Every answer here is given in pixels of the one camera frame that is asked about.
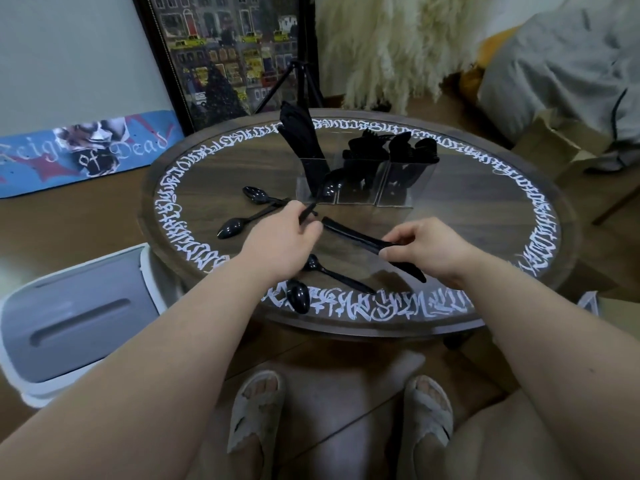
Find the person's left hand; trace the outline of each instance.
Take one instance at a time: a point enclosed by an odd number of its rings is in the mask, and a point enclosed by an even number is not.
[[[258,222],[237,256],[265,271],[272,285],[292,278],[303,268],[322,234],[323,226],[318,221],[298,223],[304,209],[302,202],[293,200],[277,214]]]

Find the black plastic spoon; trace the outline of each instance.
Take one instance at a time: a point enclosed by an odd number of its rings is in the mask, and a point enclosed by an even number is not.
[[[338,190],[340,190],[340,187],[342,186],[344,177],[344,168],[331,170],[324,176],[323,183],[320,186],[320,190],[318,191],[316,198],[300,214],[300,225],[302,225],[305,219],[309,217],[309,214],[311,214],[311,211],[316,208],[318,202],[335,197],[336,193],[338,193]]]
[[[233,217],[222,224],[222,227],[220,227],[220,230],[218,231],[218,239],[229,239],[229,237],[238,235],[244,230],[244,227],[249,224],[249,222],[259,219],[262,216],[266,216],[280,208],[282,208],[282,206],[279,203],[272,203],[270,206],[262,209],[251,217]]]
[[[289,199],[281,199],[270,197],[267,192],[258,187],[243,187],[242,192],[249,197],[253,203],[263,205],[265,203],[279,203],[282,206],[286,205]]]
[[[309,254],[307,263],[305,264],[304,268],[302,268],[302,270],[303,271],[319,271],[320,273],[324,273],[327,276],[331,276],[336,281],[340,281],[341,283],[344,283],[345,285],[350,286],[354,290],[358,290],[363,293],[368,293],[372,295],[376,294],[376,291],[373,290],[373,288],[369,288],[364,283],[356,281],[343,274],[339,274],[334,271],[329,271],[322,264],[320,264],[320,261],[318,261],[318,257],[315,254]]]
[[[297,313],[304,315],[311,307],[309,288],[307,285],[295,278],[287,281],[287,300]]]
[[[357,246],[366,249],[373,254],[379,254],[380,250],[384,248],[398,245],[393,242],[382,241],[380,239],[376,239],[375,237],[371,237],[350,229],[347,226],[343,226],[342,224],[334,221],[330,217],[323,217],[322,224],[328,231],[338,234],[341,237],[350,239]],[[420,271],[418,266],[410,262],[392,262],[389,264],[395,266],[398,269],[401,269],[405,273],[411,274],[416,280],[420,281],[421,283],[427,282],[427,278],[425,277],[424,273]]]

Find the thigh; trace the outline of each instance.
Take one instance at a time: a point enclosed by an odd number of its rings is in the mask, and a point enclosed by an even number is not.
[[[465,423],[445,452],[450,480],[582,478],[520,390]]]

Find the forearm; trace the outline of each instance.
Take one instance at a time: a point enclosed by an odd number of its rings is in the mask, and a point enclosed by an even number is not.
[[[0,445],[3,477],[183,477],[269,285],[260,270],[238,259],[212,272]]]
[[[556,437],[594,477],[640,465],[640,344],[532,277],[482,254],[464,289]]]

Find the hand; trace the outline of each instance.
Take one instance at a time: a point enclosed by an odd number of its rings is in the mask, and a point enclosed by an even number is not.
[[[413,263],[426,274],[455,289],[462,289],[462,279],[468,266],[482,254],[436,217],[400,224],[382,239],[400,244],[381,250],[382,259]]]
[[[319,221],[299,224],[304,208],[302,202],[292,200],[277,214],[258,222],[237,256],[256,272],[265,271],[270,285],[295,276],[322,234]]]

